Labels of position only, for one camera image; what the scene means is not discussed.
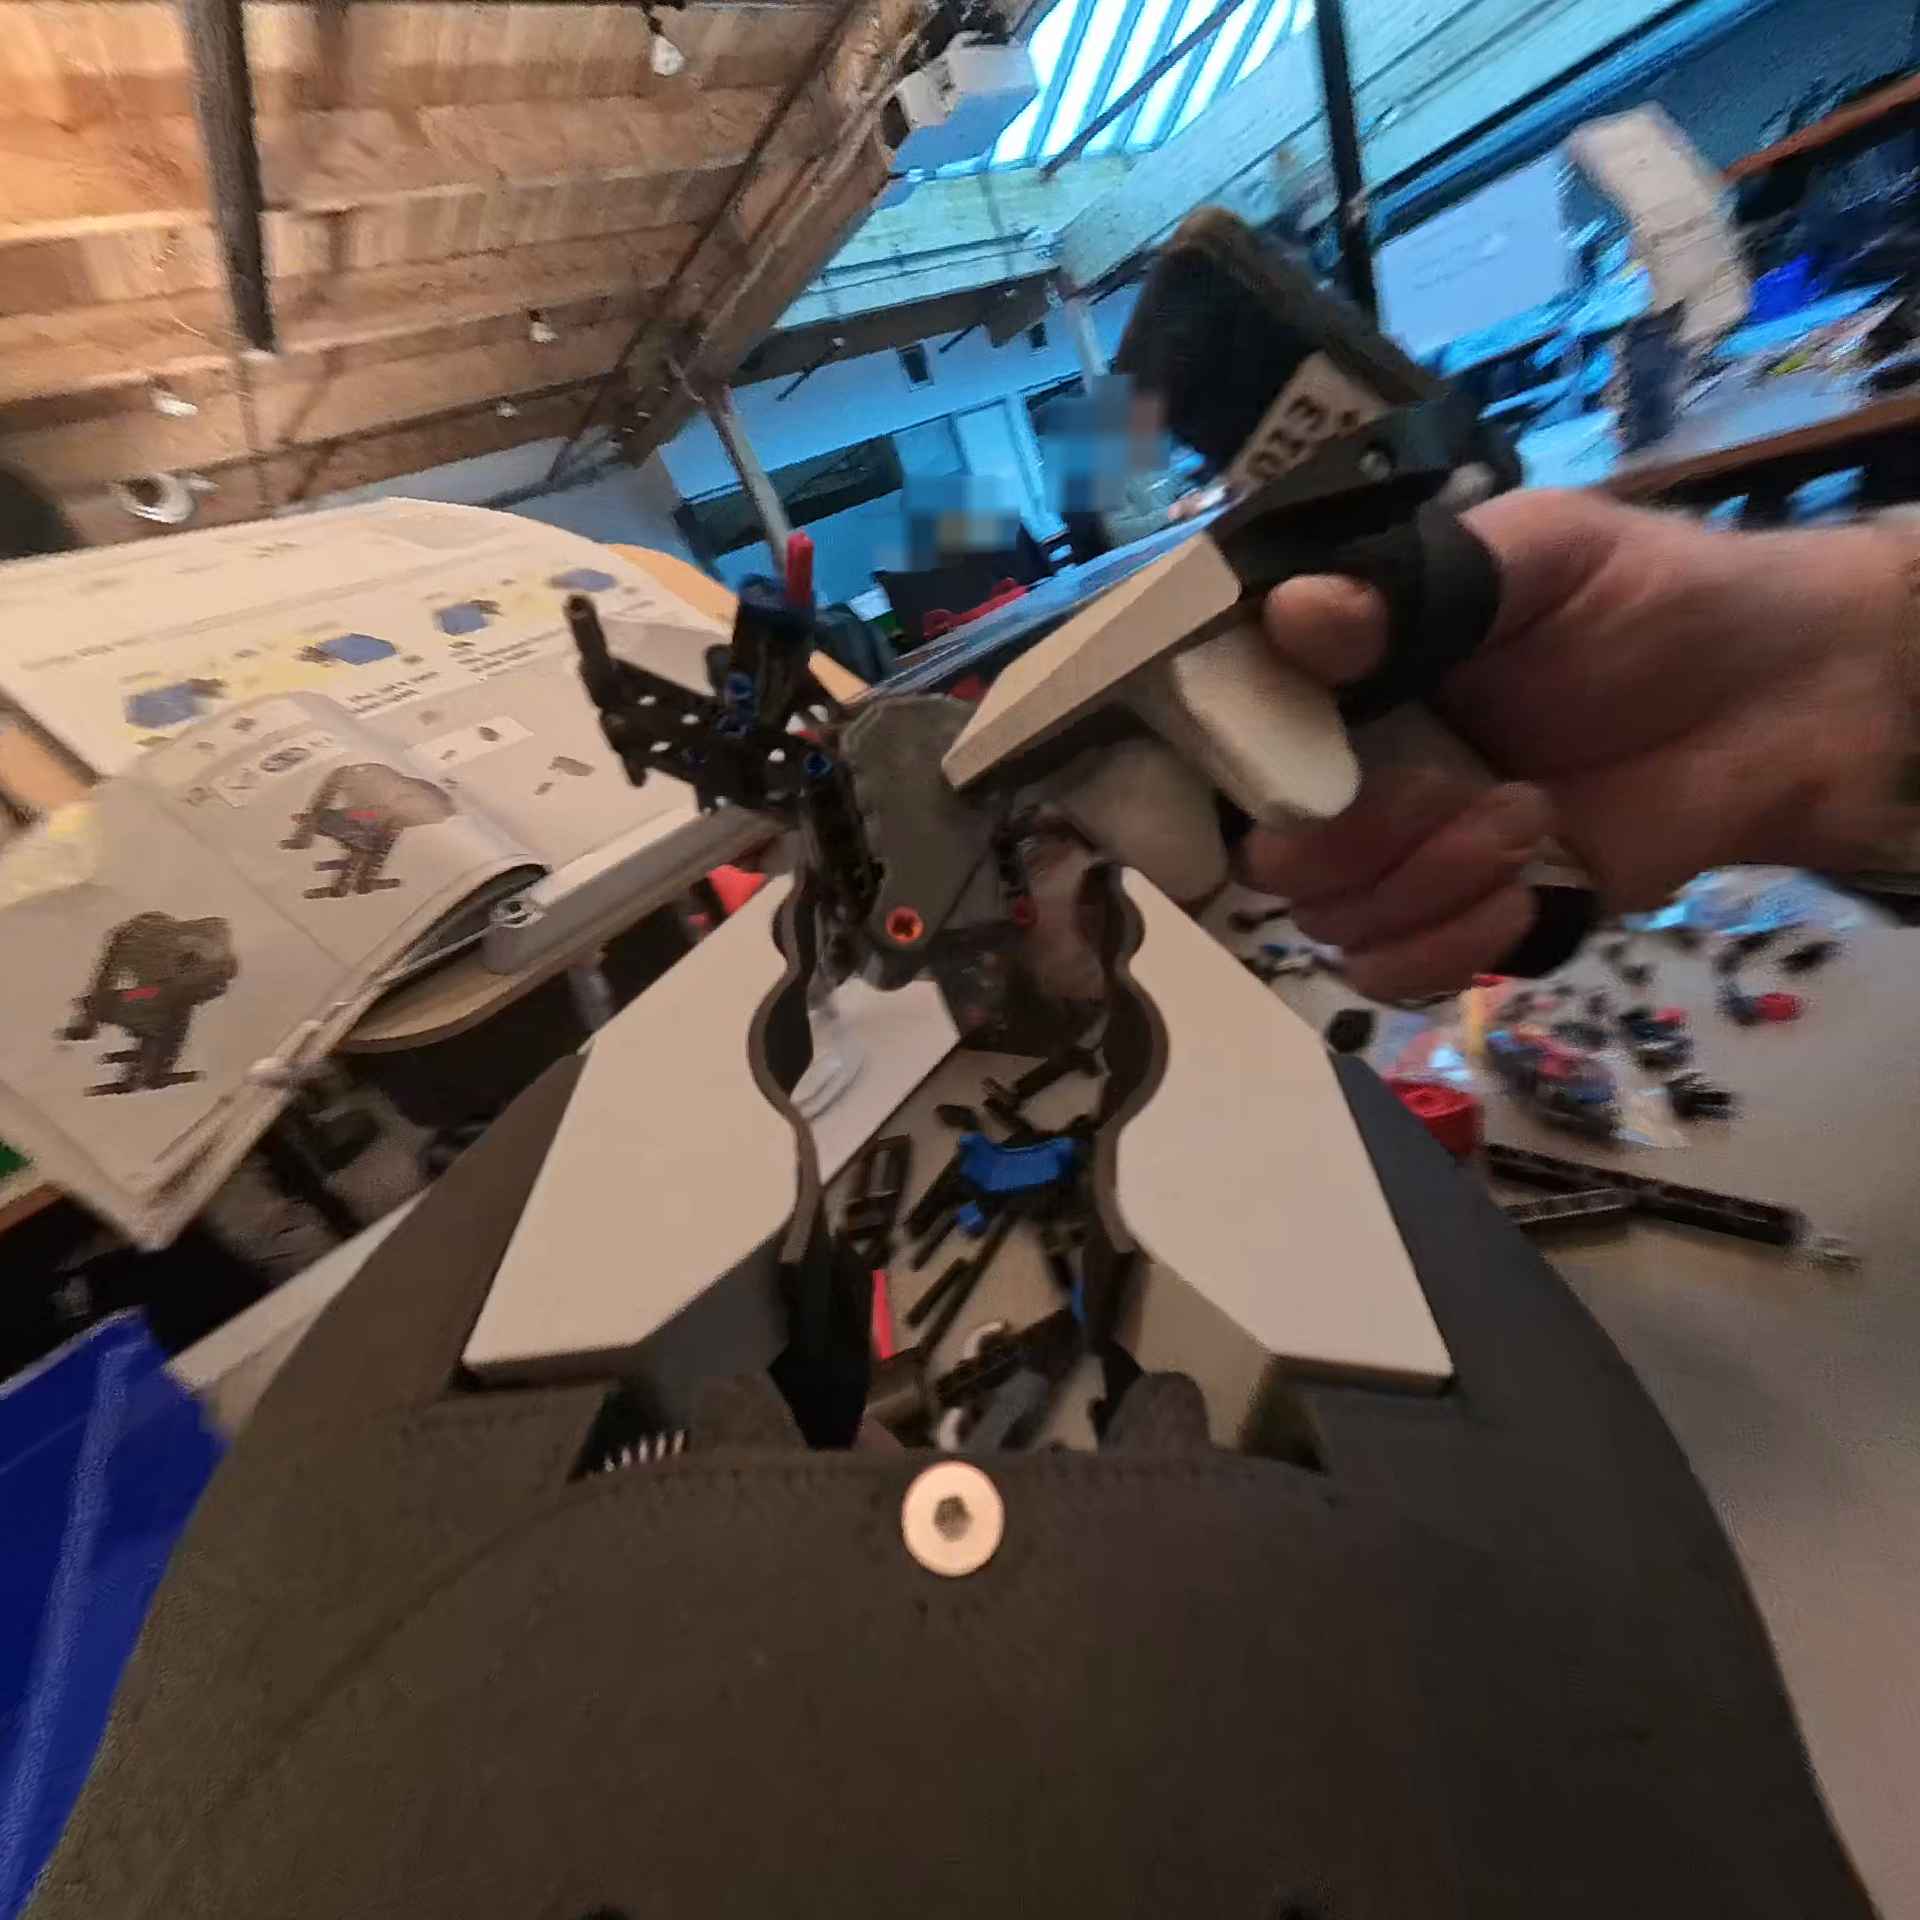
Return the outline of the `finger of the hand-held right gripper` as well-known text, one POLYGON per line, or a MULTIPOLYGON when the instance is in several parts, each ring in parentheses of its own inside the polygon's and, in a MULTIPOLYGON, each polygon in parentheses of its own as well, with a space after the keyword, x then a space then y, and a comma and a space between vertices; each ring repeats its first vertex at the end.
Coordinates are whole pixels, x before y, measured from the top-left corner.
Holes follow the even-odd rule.
POLYGON ((1209 531, 1154 558, 995 674, 945 753, 946 784, 966 794, 1118 703, 1139 673, 1211 637, 1241 594, 1209 531))

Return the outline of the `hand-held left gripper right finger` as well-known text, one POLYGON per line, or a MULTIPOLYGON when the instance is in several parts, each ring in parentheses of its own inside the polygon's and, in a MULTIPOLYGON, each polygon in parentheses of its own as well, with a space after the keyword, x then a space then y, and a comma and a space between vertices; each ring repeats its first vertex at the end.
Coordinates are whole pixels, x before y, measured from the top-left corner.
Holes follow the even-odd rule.
POLYGON ((1230 1453, 1316 1453, 1321 1387, 1439 1399, 1458 1366, 1322 1039, 1136 867, 1084 876, 1118 1352, 1230 1453))

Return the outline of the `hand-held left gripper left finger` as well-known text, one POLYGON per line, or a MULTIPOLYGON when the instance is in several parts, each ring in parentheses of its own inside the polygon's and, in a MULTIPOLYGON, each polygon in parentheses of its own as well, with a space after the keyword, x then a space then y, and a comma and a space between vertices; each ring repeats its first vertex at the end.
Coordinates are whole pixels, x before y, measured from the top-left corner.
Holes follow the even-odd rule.
POLYGON ((787 1346, 780 1251, 817 1192, 761 1015, 797 986, 770 879, 584 1047, 463 1367, 703 1385, 787 1346))

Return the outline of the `toy brick motor assembly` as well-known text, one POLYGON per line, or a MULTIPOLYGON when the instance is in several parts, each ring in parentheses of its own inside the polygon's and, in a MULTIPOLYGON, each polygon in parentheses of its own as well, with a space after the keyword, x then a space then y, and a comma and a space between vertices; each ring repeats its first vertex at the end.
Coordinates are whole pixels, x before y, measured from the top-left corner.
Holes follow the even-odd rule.
POLYGON ((1088 1061, 1104 1023, 1093 977, 1077 995, 1040 979, 1029 846, 1037 803, 966 798, 941 757, 971 717, 945 692, 854 703, 814 657, 824 609, 814 540, 791 534, 780 575, 736 596, 710 685, 616 653, 584 589, 561 601, 579 673, 627 780, 682 780, 706 813, 743 806, 795 829, 814 970, 875 990, 932 979, 956 1036, 988 1052, 1088 1061))

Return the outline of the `red toy wheel hub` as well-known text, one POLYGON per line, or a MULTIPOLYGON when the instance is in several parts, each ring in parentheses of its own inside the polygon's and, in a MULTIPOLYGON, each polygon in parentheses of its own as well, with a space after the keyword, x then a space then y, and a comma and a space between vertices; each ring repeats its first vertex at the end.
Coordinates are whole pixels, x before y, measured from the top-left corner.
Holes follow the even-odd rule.
POLYGON ((1482 1154, 1485 1125, 1475 1090, 1407 1073, 1392 1073, 1385 1084, 1454 1163, 1482 1154))

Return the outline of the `white board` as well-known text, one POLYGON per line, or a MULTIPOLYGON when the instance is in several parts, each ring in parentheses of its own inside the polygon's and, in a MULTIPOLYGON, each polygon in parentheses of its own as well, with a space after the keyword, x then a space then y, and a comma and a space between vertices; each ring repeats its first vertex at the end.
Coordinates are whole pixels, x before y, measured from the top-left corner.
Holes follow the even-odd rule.
POLYGON ((1492 178, 1374 251, 1379 326, 1427 358, 1562 300, 1578 284, 1562 146, 1492 178))

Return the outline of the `blue toy panel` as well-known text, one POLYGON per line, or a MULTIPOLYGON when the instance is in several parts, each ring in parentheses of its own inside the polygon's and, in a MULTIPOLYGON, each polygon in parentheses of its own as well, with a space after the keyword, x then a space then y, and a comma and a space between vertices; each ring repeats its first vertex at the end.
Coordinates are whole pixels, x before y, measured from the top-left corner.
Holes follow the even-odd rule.
POLYGON ((1077 1137, 995 1142, 983 1132, 956 1139, 956 1174, 977 1203, 1017 1203, 1029 1195, 1073 1189, 1084 1147, 1077 1137))

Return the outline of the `black bag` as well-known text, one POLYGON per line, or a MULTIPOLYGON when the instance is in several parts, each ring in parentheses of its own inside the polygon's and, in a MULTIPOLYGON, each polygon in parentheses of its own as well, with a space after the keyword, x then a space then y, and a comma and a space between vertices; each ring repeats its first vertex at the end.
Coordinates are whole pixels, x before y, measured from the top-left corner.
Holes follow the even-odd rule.
POLYGON ((452 1047, 344 1055, 262 1132, 223 1235, 273 1283, 417 1198, 511 1102, 452 1047))

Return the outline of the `white book stand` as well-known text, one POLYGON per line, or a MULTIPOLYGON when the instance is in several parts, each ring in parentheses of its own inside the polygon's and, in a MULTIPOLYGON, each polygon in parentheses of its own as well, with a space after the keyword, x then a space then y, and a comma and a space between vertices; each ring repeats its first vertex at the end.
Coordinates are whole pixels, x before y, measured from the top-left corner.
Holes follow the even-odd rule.
POLYGON ((606 977, 606 946, 625 926, 682 899, 712 867, 780 843, 776 817, 744 806, 698 813, 662 837, 625 837, 574 867, 499 899, 478 943, 481 966, 539 986, 561 977, 574 1019, 592 1040, 618 1013, 606 977))

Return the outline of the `pile of black toy beams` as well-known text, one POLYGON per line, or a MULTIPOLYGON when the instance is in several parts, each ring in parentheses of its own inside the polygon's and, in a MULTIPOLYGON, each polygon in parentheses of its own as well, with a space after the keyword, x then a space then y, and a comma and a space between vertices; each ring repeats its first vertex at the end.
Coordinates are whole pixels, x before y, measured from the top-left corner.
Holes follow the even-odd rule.
POLYGON ((1055 1403, 1090 1346, 1084 1268, 1090 1256, 1093 1115, 1104 1092, 1097 1052, 1082 1040, 1049 1057, 955 1052, 878 1125, 915 1139, 910 1192, 884 1247, 842 1237, 850 1172, 829 1184, 829 1226, 868 1286, 893 1281, 895 1357, 875 1366, 859 1430, 901 1447, 1024 1448, 1041 1444, 1055 1403), (956 1174, 956 1139, 1077 1137, 1073 1189, 1017 1203, 977 1203, 956 1174), (1013 1337, 963 1360, 963 1335, 1004 1317, 1013 1337))

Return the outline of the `white ceiling projector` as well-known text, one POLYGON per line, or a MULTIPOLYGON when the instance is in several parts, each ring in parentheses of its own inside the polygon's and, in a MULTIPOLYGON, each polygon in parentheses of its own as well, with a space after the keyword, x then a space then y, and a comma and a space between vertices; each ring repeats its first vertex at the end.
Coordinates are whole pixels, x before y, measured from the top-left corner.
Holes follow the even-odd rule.
POLYGON ((1026 46, 956 34, 897 80, 893 104, 909 138, 945 138, 975 152, 994 146, 1040 95, 1040 69, 1026 46))

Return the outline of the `wooden-edged table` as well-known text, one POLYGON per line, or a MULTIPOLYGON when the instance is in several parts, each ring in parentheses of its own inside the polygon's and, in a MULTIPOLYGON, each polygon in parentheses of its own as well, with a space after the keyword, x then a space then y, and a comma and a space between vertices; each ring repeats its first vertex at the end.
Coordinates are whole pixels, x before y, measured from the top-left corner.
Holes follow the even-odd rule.
POLYGON ((1737 497, 1782 502, 1830 474, 1889 464, 1918 469, 1918 389, 1734 444, 1621 464, 1593 489, 1635 506, 1710 509, 1737 497))

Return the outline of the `instruction booklet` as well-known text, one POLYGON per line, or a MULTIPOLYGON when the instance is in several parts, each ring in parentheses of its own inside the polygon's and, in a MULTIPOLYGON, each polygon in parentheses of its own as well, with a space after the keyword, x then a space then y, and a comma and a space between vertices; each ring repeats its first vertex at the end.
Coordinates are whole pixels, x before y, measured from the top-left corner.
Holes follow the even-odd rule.
POLYGON ((581 687, 706 687, 731 601, 512 513, 378 500, 5 564, 5 717, 78 768, 5 843, 5 1142, 164 1247, 294 1084, 499 899, 698 817, 581 687))

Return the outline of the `blue storage bin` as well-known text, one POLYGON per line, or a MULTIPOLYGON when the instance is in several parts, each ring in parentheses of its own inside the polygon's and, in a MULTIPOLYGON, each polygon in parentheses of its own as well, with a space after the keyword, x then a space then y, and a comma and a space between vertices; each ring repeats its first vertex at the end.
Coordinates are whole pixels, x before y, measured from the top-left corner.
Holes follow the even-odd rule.
POLYGON ((5 1917, 70 1825, 223 1453, 140 1311, 5 1385, 5 1917))

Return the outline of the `black toy frame piece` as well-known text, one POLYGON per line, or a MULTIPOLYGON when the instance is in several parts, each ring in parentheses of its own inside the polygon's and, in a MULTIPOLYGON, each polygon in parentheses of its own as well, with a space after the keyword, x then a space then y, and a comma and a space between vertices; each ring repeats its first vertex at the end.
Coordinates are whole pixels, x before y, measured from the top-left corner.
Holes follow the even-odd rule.
POLYGON ((901 1200, 910 1192, 910 1174, 910 1137, 895 1132, 868 1139, 850 1172, 842 1237, 856 1247, 884 1247, 897 1226, 901 1200))

